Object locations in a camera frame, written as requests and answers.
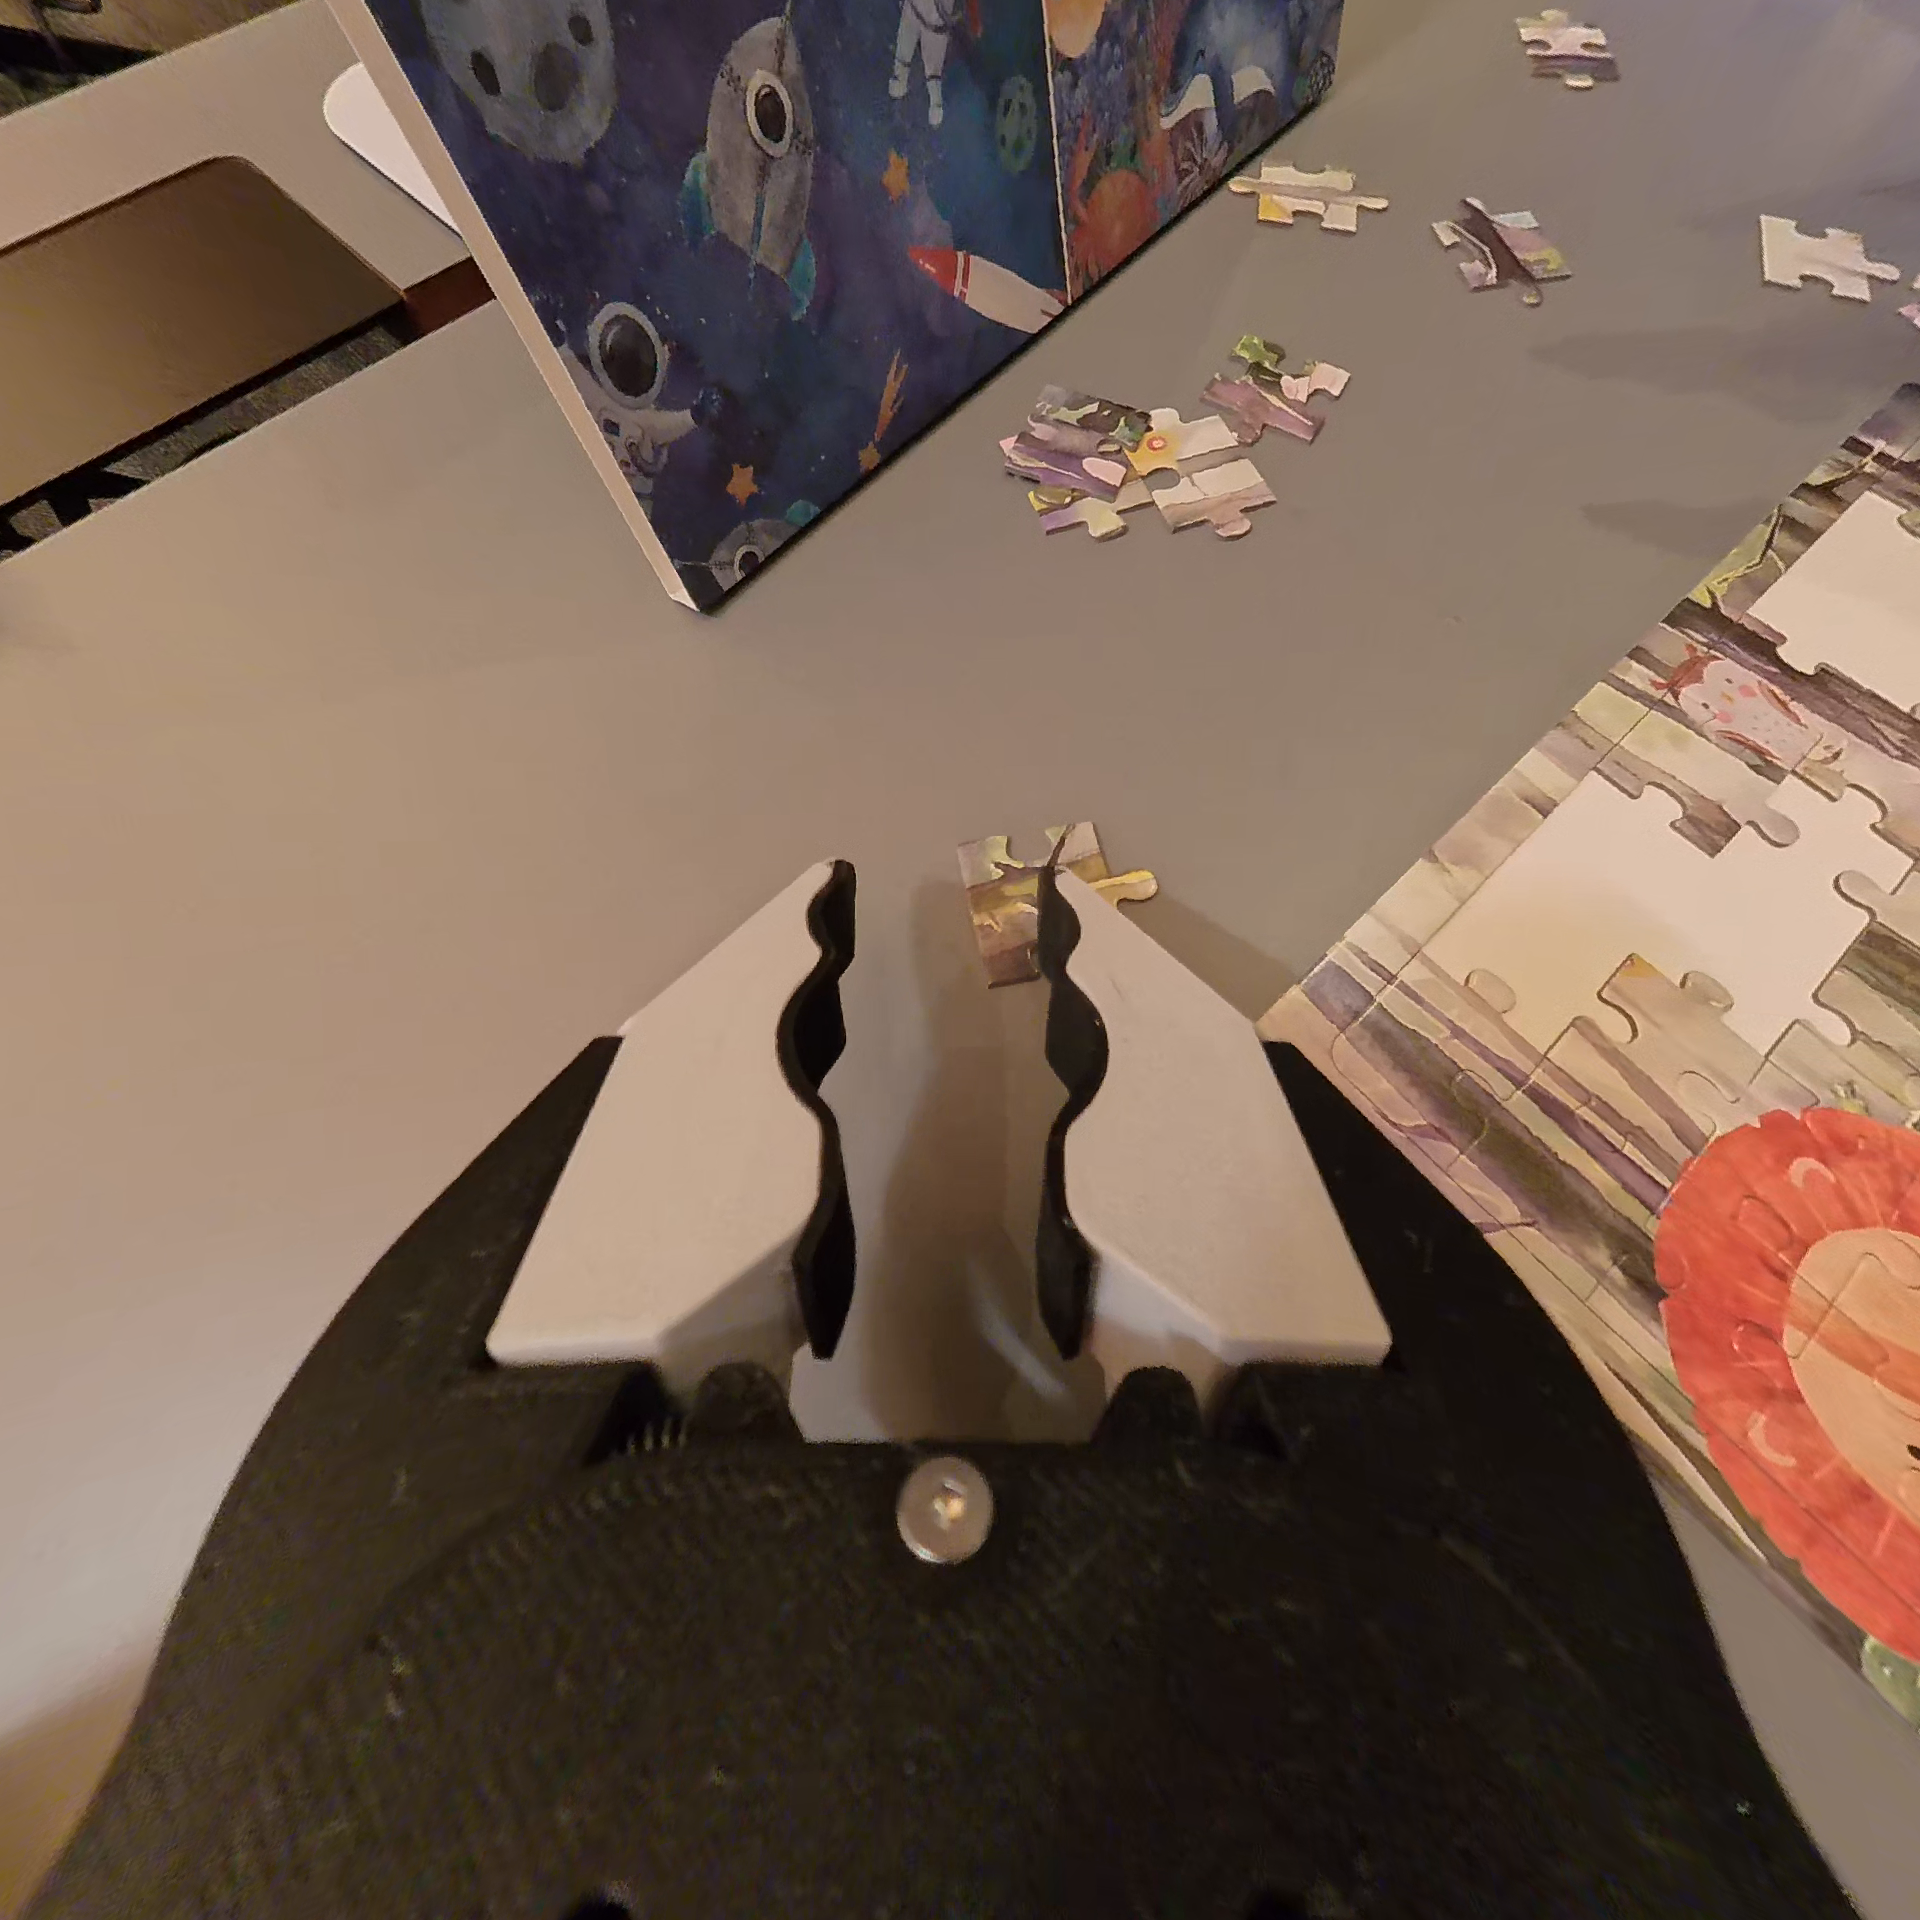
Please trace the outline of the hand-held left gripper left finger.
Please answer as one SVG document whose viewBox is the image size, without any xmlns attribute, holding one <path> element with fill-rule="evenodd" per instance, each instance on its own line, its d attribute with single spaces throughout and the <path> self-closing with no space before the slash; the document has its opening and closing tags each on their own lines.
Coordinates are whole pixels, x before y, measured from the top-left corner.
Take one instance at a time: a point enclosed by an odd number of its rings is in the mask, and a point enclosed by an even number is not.
<svg viewBox="0 0 1920 1920">
<path fill-rule="evenodd" d="M 856 1240 L 826 1077 L 856 876 L 805 869 L 616 1028 L 608 1075 L 486 1333 L 510 1370 L 640 1360 L 685 1397 L 782 1383 L 847 1323 Z"/>
</svg>

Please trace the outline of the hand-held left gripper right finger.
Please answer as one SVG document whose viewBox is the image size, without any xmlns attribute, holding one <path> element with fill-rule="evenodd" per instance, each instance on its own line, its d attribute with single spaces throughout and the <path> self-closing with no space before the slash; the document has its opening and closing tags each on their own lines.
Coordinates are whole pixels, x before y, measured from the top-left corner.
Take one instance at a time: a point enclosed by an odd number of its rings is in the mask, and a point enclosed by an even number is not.
<svg viewBox="0 0 1920 1920">
<path fill-rule="evenodd" d="M 1066 869 L 1039 873 L 1063 1095 L 1036 1271 L 1058 1355 L 1203 1412 L 1250 1367 L 1378 1367 L 1387 1323 L 1254 1021 Z"/>
</svg>

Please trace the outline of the yellow-green puzzle piece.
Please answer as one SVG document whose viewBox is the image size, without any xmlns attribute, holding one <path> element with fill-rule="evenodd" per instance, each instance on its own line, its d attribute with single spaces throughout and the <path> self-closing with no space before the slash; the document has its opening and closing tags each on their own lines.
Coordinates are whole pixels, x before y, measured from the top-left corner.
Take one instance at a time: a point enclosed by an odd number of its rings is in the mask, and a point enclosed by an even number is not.
<svg viewBox="0 0 1920 1920">
<path fill-rule="evenodd" d="M 1152 872 L 1111 872 L 1092 823 L 1047 828 L 1047 850 L 1019 858 L 1003 832 L 983 834 L 955 850 L 976 951 L 992 988 L 1039 979 L 1039 873 L 1054 864 L 1074 873 L 1114 906 L 1154 899 Z"/>
</svg>

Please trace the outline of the partly assembled jigsaw puzzle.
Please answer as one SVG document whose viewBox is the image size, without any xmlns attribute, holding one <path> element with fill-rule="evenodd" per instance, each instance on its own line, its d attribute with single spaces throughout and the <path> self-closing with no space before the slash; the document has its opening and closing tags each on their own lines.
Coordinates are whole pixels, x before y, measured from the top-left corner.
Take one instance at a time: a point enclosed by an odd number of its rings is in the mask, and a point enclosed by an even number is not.
<svg viewBox="0 0 1920 1920">
<path fill-rule="evenodd" d="M 1918 395 L 1259 1019 L 1915 1725 Z"/>
</svg>

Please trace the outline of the pale grey puzzle piece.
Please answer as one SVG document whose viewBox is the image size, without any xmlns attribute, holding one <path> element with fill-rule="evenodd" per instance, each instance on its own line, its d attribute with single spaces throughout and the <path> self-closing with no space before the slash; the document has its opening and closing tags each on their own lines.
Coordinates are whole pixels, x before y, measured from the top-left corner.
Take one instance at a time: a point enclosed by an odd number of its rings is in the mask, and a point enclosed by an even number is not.
<svg viewBox="0 0 1920 1920">
<path fill-rule="evenodd" d="M 1171 533 L 1204 523 L 1221 539 L 1245 538 L 1250 516 L 1277 504 L 1226 417 L 1187 418 L 1159 408 L 1128 461 Z"/>
</svg>

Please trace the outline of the purple joined puzzle pieces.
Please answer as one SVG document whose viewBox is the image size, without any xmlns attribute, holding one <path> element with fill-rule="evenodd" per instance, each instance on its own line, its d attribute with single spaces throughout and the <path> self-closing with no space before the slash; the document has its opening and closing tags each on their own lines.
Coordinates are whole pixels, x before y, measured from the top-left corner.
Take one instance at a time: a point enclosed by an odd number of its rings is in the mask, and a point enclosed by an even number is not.
<svg viewBox="0 0 1920 1920">
<path fill-rule="evenodd" d="M 1149 505 L 1133 467 L 1149 428 L 1149 415 L 1133 404 L 1044 387 L 1024 426 L 998 441 L 998 455 L 1042 533 L 1111 543 L 1125 536 L 1126 513 Z"/>
</svg>

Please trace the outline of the green-tipped puzzle piece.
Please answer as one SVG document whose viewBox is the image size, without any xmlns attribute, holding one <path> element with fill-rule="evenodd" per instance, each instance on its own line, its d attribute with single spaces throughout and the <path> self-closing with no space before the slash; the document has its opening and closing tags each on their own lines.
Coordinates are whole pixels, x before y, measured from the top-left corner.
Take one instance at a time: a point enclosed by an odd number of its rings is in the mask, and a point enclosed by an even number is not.
<svg viewBox="0 0 1920 1920">
<path fill-rule="evenodd" d="M 1254 445 L 1269 432 L 1311 443 L 1322 432 L 1322 417 L 1309 408 L 1315 395 L 1340 399 L 1351 372 L 1325 359 L 1311 359 L 1306 370 L 1284 370 L 1284 349 L 1259 335 L 1242 335 L 1231 349 L 1235 375 L 1214 375 L 1203 388 L 1203 403 L 1229 428 L 1231 441 Z"/>
</svg>

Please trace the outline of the illustrated puzzle box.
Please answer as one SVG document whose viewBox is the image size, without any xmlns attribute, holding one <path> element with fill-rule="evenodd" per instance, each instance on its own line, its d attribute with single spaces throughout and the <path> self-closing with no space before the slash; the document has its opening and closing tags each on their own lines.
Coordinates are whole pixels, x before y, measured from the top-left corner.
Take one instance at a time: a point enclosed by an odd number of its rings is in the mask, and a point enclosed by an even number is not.
<svg viewBox="0 0 1920 1920">
<path fill-rule="evenodd" d="M 1340 2 L 380 2 L 715 608 L 1333 87 Z"/>
</svg>

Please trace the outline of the dark purple puzzle piece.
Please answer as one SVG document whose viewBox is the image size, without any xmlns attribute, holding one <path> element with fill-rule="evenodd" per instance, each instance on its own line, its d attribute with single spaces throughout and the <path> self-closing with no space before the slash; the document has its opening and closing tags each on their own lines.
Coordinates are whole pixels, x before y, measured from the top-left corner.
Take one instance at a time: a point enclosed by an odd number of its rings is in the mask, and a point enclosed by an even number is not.
<svg viewBox="0 0 1920 1920">
<path fill-rule="evenodd" d="M 1527 208 L 1492 212 L 1468 197 L 1454 218 L 1430 224 L 1430 235 L 1458 255 L 1456 273 L 1475 293 L 1510 289 L 1525 306 L 1541 306 L 1544 285 L 1570 280 L 1563 252 Z"/>
</svg>

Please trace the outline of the white patterned puzzle piece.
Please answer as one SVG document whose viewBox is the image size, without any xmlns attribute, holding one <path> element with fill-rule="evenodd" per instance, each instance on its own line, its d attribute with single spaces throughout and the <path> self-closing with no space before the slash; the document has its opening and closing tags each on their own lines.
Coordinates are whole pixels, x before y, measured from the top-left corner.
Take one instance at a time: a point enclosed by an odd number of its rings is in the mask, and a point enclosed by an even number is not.
<svg viewBox="0 0 1920 1920">
<path fill-rule="evenodd" d="M 1322 234 L 1355 234 L 1363 212 L 1389 208 L 1389 200 L 1357 192 L 1355 176 L 1333 167 L 1306 171 L 1269 160 L 1254 175 L 1227 181 L 1227 188 L 1254 201 L 1254 218 L 1267 226 L 1311 220 Z"/>
</svg>

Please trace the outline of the plain white puzzle piece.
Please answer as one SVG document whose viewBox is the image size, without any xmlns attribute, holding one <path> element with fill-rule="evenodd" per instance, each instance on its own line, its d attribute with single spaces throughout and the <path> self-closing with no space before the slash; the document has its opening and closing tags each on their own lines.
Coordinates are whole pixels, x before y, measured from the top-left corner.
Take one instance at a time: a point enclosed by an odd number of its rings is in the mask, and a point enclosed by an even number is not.
<svg viewBox="0 0 1920 1920">
<path fill-rule="evenodd" d="M 1859 232 L 1803 232 L 1795 220 L 1760 216 L 1760 277 L 1766 285 L 1802 291 L 1820 282 L 1834 298 L 1870 304 L 1875 289 L 1900 283 L 1903 269 L 1875 259 Z"/>
</svg>

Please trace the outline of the grey striped puzzle piece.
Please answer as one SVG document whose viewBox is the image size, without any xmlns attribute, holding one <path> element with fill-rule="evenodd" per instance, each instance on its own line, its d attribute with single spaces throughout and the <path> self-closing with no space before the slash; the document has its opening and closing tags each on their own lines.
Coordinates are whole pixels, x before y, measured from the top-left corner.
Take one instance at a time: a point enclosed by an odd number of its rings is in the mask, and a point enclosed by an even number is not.
<svg viewBox="0 0 1920 1920">
<path fill-rule="evenodd" d="M 1605 27 L 1576 20 L 1562 7 L 1517 16 L 1516 34 L 1536 81 L 1558 81 L 1563 90 L 1589 92 L 1619 82 L 1619 63 Z"/>
</svg>

